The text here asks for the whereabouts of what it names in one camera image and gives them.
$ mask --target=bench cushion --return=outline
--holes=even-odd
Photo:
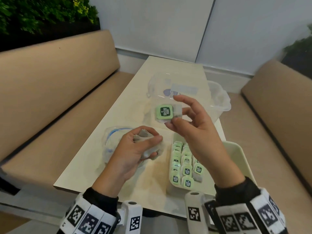
[[[118,68],[108,30],[0,53],[0,161]]]
[[[226,139],[243,148],[258,186],[268,190],[285,214],[289,233],[310,233],[312,198],[244,98],[229,96],[232,109],[220,117]]]
[[[271,60],[242,93],[312,186],[312,80]]]
[[[117,72],[1,168],[25,182],[52,187],[133,74]]]

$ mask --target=green foliage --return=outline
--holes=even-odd
[[[308,28],[311,31],[309,37],[297,40],[292,45],[284,48],[288,55],[298,55],[305,52],[307,55],[312,56],[312,24],[309,24]]]
[[[97,10],[89,0],[0,0],[0,33],[14,29],[40,32],[46,23],[88,19],[98,24]]]

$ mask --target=white tray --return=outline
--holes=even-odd
[[[174,133],[172,135],[171,146],[173,145],[174,141],[181,141],[183,143],[186,143],[185,139],[177,133]],[[246,160],[243,149],[234,142],[223,141],[223,145],[225,146],[231,159],[236,163],[236,165],[242,171],[244,176],[249,177],[253,182],[255,182],[255,178],[252,174],[252,171],[250,170],[250,167]],[[184,195],[189,191],[201,191],[211,196],[214,196],[216,194],[216,190],[214,188],[214,181],[212,177],[210,176],[209,172],[207,171],[207,169],[205,168],[203,168],[203,171],[202,171],[202,182],[194,181],[193,189],[190,189],[190,188],[186,189],[182,185],[174,184],[170,179],[170,168],[171,168],[171,163],[172,163],[171,156],[172,154],[170,154],[170,163],[169,163],[169,168],[168,168],[170,182],[167,185],[167,192],[169,194],[174,195],[174,196],[181,196],[181,197],[184,197]]]

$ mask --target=tea bag label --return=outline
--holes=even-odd
[[[179,180],[179,178],[178,178],[177,176],[174,176],[174,177],[173,177],[173,181],[174,181],[174,182],[176,182],[176,183],[177,183],[177,182],[178,182],[178,180]]]
[[[186,181],[185,181],[185,186],[187,186],[187,187],[191,187],[191,181],[186,180]]]
[[[168,108],[168,107],[160,108],[160,114],[161,114],[163,117],[170,116],[170,108]]]
[[[196,171],[197,171],[198,173],[201,173],[201,167],[197,167],[197,168],[196,168]]]

